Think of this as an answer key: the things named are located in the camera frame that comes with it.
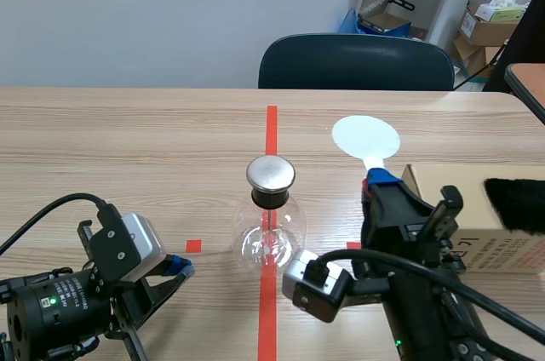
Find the sink pedestal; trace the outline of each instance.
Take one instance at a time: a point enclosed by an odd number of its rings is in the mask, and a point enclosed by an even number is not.
[[[440,0],[426,41],[436,44],[448,53],[467,5],[468,0]]]

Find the screw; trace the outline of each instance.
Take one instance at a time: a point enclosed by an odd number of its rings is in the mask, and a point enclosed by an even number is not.
[[[466,355],[469,352],[469,348],[465,344],[458,344],[458,352],[461,355]]]

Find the blue tape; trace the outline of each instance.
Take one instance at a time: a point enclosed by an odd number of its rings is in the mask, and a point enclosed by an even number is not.
[[[403,182],[400,178],[396,178],[383,168],[372,168],[367,173],[367,190],[375,184],[397,184]]]
[[[191,261],[189,261],[188,259],[184,259],[182,261],[181,257],[179,257],[178,255],[173,255],[172,263],[170,263],[169,268],[166,270],[163,276],[177,276],[184,267],[190,265]]]

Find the gray wall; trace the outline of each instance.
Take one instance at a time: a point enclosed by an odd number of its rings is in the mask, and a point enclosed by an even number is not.
[[[437,0],[415,0],[425,26]],[[0,85],[257,83],[275,39],[332,32],[354,0],[0,0]]]

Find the floor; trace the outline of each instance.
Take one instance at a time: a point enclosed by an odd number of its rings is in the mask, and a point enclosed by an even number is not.
[[[458,72],[454,78],[454,85],[457,86],[461,82],[465,80],[464,76],[461,72]],[[463,86],[461,86],[457,91],[483,91],[483,87],[485,85],[483,83],[465,83]]]

